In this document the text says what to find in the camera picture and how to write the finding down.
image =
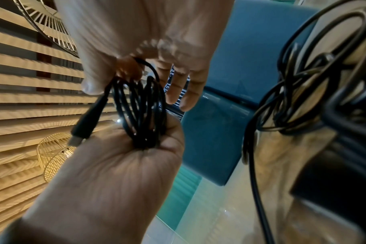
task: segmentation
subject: hand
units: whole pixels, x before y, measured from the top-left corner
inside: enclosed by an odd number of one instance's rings
[[[80,145],[22,218],[37,243],[140,243],[182,163],[180,122],[159,148],[135,149],[123,129]]]
[[[190,110],[205,86],[211,57],[234,0],[55,0],[74,38],[86,79],[83,91],[99,94],[117,70],[117,60],[155,59],[161,85],[175,75],[167,103],[175,103],[190,75],[181,110]]]

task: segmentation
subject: fan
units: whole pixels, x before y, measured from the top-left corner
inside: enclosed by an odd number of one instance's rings
[[[59,13],[47,7],[43,0],[13,0],[26,20],[44,37],[64,51],[78,57],[77,48],[69,36]]]
[[[57,133],[44,138],[38,144],[38,161],[43,169],[43,177],[46,182],[52,180],[61,165],[76,149],[67,145],[71,136],[68,133]]]

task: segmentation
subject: black cable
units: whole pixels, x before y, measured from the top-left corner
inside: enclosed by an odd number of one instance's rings
[[[128,82],[120,77],[113,77],[105,88],[104,94],[73,127],[72,138],[68,142],[70,146],[78,146],[84,139],[90,137],[108,102],[111,90],[123,128],[132,138],[135,147],[152,148],[160,145],[160,136],[165,133],[167,126],[164,90],[154,67],[142,59],[135,58],[135,60],[148,66],[156,79],[148,76],[146,85],[143,87],[141,81]],[[129,90],[129,103],[124,92],[125,89]]]
[[[366,86],[359,95],[343,105],[343,101],[348,99],[348,95],[354,91],[360,82],[365,80],[366,83],[366,52],[355,66],[345,64],[345,60],[349,55],[366,39],[366,7],[343,14],[323,28],[306,47],[304,55],[296,68],[296,61],[301,49],[295,43],[296,38],[321,16],[351,1],[353,0],[341,0],[321,10],[307,20],[287,41],[281,50],[277,63],[279,71],[278,84],[262,98],[259,108],[246,126],[242,158],[244,163],[249,164],[253,198],[266,243],[273,244],[275,242],[259,195],[255,175],[255,131],[278,131],[283,135],[298,135],[315,131],[327,125],[340,133],[352,136],[352,138],[358,138],[359,136],[366,138],[366,127],[364,127],[364,124],[356,123],[361,119],[353,120],[353,112],[359,110],[359,106],[366,103]],[[307,64],[312,51],[323,37],[338,24],[350,18],[361,19],[361,26],[334,50],[329,53],[319,54],[310,64]],[[347,82],[344,83],[345,85],[339,89],[341,72],[344,70],[353,71]],[[293,118],[302,104],[324,82],[326,82],[325,91],[313,108]],[[269,118],[273,119],[274,126],[265,127]]]

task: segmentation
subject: teal chair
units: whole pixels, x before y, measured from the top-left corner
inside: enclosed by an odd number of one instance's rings
[[[217,185],[227,183],[241,157],[245,126],[278,80],[281,48],[316,11],[265,0],[235,2],[205,91],[182,118],[183,165]],[[297,42],[304,43],[311,29]]]

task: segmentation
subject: coiled cable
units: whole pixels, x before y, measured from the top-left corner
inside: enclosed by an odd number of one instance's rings
[[[143,87],[141,81],[128,82],[114,76],[104,93],[73,127],[72,138],[68,142],[70,146],[78,146],[84,139],[90,137],[108,102],[110,91],[112,91],[116,111],[123,128],[132,138],[134,146],[153,148],[160,145],[160,136],[165,133],[167,125],[164,90],[154,67],[142,59],[134,59],[139,64],[148,66],[153,71],[155,78],[148,76],[146,85]],[[124,93],[125,89],[129,90],[129,103]]]
[[[255,131],[278,131],[283,135],[298,135],[315,131],[327,125],[339,133],[350,135],[352,138],[360,136],[366,139],[364,123],[359,124],[353,120],[353,112],[359,109],[361,104],[366,103],[366,52],[356,64],[347,63],[347,58],[366,40],[366,7],[343,14],[323,28],[305,49],[304,55],[296,67],[301,50],[300,45],[295,43],[296,38],[321,16],[351,1],[353,0],[340,0],[321,10],[307,20],[287,41],[281,50],[277,63],[278,83],[262,98],[259,108],[246,126],[242,158],[245,164],[249,164],[253,198],[266,243],[273,244],[275,242],[259,195],[255,175]],[[337,25],[351,18],[361,19],[361,26],[334,50],[319,54],[307,64],[312,51],[323,37]],[[339,89],[341,72],[344,70],[352,72],[344,82],[345,85]],[[365,83],[363,91],[343,104],[343,101],[348,99],[348,96],[362,81]],[[302,104],[324,82],[326,82],[325,91],[317,103],[309,111],[294,118]],[[270,118],[272,118],[274,126],[266,127],[265,124]]]

